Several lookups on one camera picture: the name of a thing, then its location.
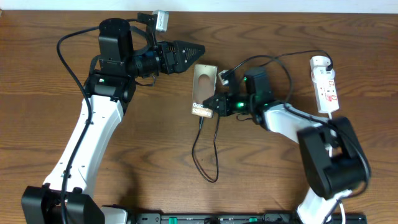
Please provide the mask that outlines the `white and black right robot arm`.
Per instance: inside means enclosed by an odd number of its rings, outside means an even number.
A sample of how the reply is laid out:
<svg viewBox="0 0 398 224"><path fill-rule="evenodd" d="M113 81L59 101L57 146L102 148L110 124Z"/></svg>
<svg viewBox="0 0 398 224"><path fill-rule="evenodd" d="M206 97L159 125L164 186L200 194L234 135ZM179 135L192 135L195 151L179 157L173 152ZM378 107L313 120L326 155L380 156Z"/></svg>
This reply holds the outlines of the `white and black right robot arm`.
<svg viewBox="0 0 398 224"><path fill-rule="evenodd" d="M249 114L255 124L299 145L309 190L290 223L330 222L338 204L369 183L369 162L348 118L312 116L275 99L262 67L245 72L245 93L232 70L221 77L228 80L229 92L204 100L205 108L219 116Z"/></svg>

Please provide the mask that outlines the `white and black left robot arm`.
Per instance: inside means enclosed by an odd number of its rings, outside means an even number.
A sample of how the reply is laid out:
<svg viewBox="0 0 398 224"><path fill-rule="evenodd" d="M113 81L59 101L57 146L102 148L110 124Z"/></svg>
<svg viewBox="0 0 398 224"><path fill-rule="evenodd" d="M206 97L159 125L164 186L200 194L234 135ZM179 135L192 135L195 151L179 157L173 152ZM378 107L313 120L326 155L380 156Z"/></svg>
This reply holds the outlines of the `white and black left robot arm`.
<svg viewBox="0 0 398 224"><path fill-rule="evenodd" d="M167 15L140 13L135 19L110 18L97 27L100 53L85 82L78 122L53 171L40 187L21 198L27 223L134 223L134 214L93 200L96 178L109 140L122 121L138 78L182 73L204 53L200 44L157 41Z"/></svg>

